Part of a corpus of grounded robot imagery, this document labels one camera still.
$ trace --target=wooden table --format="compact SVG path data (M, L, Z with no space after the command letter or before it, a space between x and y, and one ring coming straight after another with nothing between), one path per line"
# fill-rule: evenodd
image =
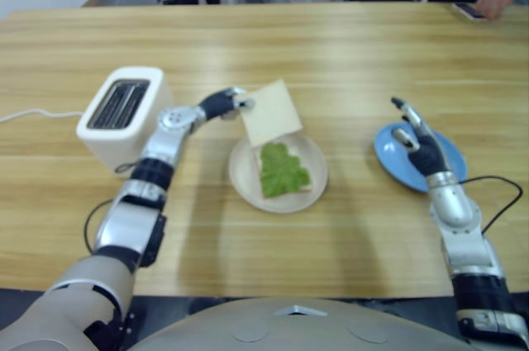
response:
M470 176L502 174L528 189L524 14L478 24L420 3L18 12L0 21L0 116L83 110L123 65L161 67L182 104L284 78L326 155L326 193L297 214L257 211L226 173L240 120L203 127L188 141L158 261L139 271L136 293L450 295L428 199L384 172L373 138L398 120L390 97L403 97L460 147ZM120 186L77 140L76 121L0 125L0 287L46 289L86 255L85 216ZM484 221L515 193L495 181L468 190ZM524 197L489 231L512 291L529 290L528 216Z

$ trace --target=robotic hand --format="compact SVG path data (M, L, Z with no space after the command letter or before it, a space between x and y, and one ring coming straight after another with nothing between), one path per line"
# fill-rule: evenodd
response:
M135 272L155 260L164 235L167 190L187 137L205 122L230 117L253 102L238 89L211 95L197 107L163 111L131 175L99 226L93 255L77 262L13 325L0 333L0 350L110 351L120 343ZM431 214L443 251L464 336L472 346L401 318L339 301L307 298L247 299L206 309L153 334L134 350L304 349L497 350L494 342L521 340L527 327L512 305L492 245L480 231L481 213L450 170L427 123L406 102L393 99L417 136L393 136L426 177ZM297 315L309 315L309 319Z
M498 256L481 232L481 210L466 195L424 119L402 99L394 97L392 103L417 137L402 128L392 132L427 179L431 216L441 231L461 334L470 339L522 342L529 348L526 322L516 313Z
M196 107L160 113L156 132L99 226L93 255L78 261L2 332L1 350L117 349L135 272L151 265L160 249L166 220L161 212L183 144L205 122L251 106L236 99L240 92L229 88Z

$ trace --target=power cord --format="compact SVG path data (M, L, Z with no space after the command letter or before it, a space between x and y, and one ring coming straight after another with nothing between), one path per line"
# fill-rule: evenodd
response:
M114 200L110 199L110 200L106 200L106 201L103 201L97 204L90 211L90 213L88 213L88 216L86 217L86 220L84 221L84 227L83 227L84 244L86 245L86 249L88 249L90 254L93 254L93 250L92 250L92 246L90 245L90 241L88 241L88 225L90 224L90 221L92 220L92 216L94 216L97 211L99 211L105 205L110 204L112 201Z
M490 220L490 222L481 230L481 234L485 234L487 232L488 229L490 229L490 227L494 224L494 222L507 210L509 209L511 206L513 206L514 204L517 203L517 201L522 198L523 196L523 189L522 189L522 186L520 186L518 183L512 181L512 180L509 180L507 178L504 178L502 176L496 176L496 175L485 175L485 176L478 176L477 178L470 178L470 179L465 179L465 180L462 180L460 182L460 184L465 184L465 183L470 183L470 182L475 182L476 180L484 180L484 179L498 179L498 180L503 180L504 182L506 183L509 183L509 184L512 184L515 188L518 189L518 194L512 199L512 201L510 201L506 206L504 206L496 215L494 215L494 217Z
M28 109L24 111L19 111L18 113L10 114L9 116L1 117L0 123L14 120L19 117L27 116L29 114L41 114L42 116L46 116L49 118L66 118L66 117L82 116L83 112L82 111L68 111L66 113L50 113L49 111L46 111L44 109Z

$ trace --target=white bread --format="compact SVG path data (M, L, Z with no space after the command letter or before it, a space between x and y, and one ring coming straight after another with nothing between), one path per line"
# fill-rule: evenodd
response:
M251 109L241 111L246 134L253 148L303 128L283 80L257 91L241 94L237 99L252 99L255 103Z

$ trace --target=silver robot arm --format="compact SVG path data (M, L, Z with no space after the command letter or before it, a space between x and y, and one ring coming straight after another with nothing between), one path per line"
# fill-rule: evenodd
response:
M405 101L393 98L392 102L403 111L403 119L417 137L415 140L402 128L393 130L393 137L407 149L412 164L426 177L430 212L441 232L461 334L476 345L486 340L529 348L526 321L516 313L502 265L481 232L481 210L466 195L424 119Z
M99 226L93 255L78 261L0 333L0 350L116 349L136 270L151 265L160 249L162 211L185 140L205 122L250 106L234 98L240 92L230 88L197 107L160 113L156 132Z

